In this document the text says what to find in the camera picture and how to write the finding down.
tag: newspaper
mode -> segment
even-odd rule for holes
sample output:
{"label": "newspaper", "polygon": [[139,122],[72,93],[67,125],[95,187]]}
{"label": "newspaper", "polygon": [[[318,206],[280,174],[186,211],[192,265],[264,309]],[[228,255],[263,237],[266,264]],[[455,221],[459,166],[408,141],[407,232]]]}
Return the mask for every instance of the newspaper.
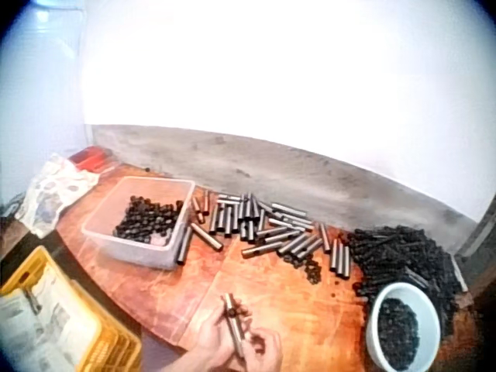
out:
{"label": "newspaper", "polygon": [[69,160],[54,154],[31,180],[15,217],[42,239],[53,231],[64,208],[95,186],[98,177],[78,170]]}
{"label": "newspaper", "polygon": [[0,297],[0,347],[15,370],[76,370],[98,331],[97,319],[48,265],[31,295],[36,305],[20,289]]}
{"label": "newspaper", "polygon": [[20,372],[74,371],[47,337],[20,289],[0,298],[0,347]]}

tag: pile of black caps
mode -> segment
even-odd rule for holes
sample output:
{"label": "pile of black caps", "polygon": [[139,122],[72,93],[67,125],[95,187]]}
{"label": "pile of black caps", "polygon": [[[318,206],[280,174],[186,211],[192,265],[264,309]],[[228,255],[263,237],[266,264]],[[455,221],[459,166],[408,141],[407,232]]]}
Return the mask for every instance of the pile of black caps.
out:
{"label": "pile of black caps", "polygon": [[133,240],[140,243],[152,243],[152,235],[165,237],[158,239],[162,244],[168,243],[174,229],[177,217],[183,207],[183,201],[176,205],[152,203],[143,196],[132,196],[126,209],[124,219],[115,227],[113,236]]}
{"label": "pile of black caps", "polygon": [[377,331],[381,350],[395,370],[407,370],[419,347],[419,324],[412,309],[396,298],[381,304]]}
{"label": "pile of black caps", "polygon": [[286,254],[283,256],[284,262],[292,264],[295,269],[305,266],[305,273],[307,274],[307,280],[315,285],[322,281],[322,267],[319,263],[313,260],[313,254],[309,254],[303,260],[292,256],[291,254]]}
{"label": "pile of black caps", "polygon": [[349,247],[365,275],[363,283],[353,285],[358,296],[368,297],[370,305],[384,286],[406,281],[430,297],[443,336],[453,334],[455,294],[461,291],[460,282],[451,256],[425,236],[424,230],[406,226],[356,229],[349,235]]}

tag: white wall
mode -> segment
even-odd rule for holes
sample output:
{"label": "white wall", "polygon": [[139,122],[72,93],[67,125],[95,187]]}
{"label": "white wall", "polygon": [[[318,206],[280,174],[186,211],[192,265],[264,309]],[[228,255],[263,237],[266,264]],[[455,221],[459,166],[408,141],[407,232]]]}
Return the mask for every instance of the white wall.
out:
{"label": "white wall", "polygon": [[87,4],[86,123],[283,143],[476,221],[496,192],[494,27],[470,3]]}
{"label": "white wall", "polygon": [[0,203],[24,192],[51,153],[87,146],[78,48],[84,15],[28,5],[0,49]]}

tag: red object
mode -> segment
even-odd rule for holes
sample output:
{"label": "red object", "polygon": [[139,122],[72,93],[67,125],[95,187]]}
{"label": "red object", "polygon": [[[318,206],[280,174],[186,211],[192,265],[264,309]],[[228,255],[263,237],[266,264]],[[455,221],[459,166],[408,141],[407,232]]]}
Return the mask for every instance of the red object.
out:
{"label": "red object", "polygon": [[111,156],[109,150],[98,146],[89,146],[69,158],[79,170],[98,173],[98,170]]}

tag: gray concrete wall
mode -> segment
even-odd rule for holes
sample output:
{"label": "gray concrete wall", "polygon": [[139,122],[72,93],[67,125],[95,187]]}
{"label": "gray concrete wall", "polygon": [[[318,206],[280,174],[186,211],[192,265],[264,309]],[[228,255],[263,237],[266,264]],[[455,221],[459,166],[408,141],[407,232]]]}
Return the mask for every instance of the gray concrete wall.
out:
{"label": "gray concrete wall", "polygon": [[95,143],[123,162],[192,179],[216,191],[252,191],[261,200],[305,209],[310,217],[344,229],[408,225],[425,229],[446,250],[456,252],[477,225],[385,177],[276,143],[164,127],[92,129]]}

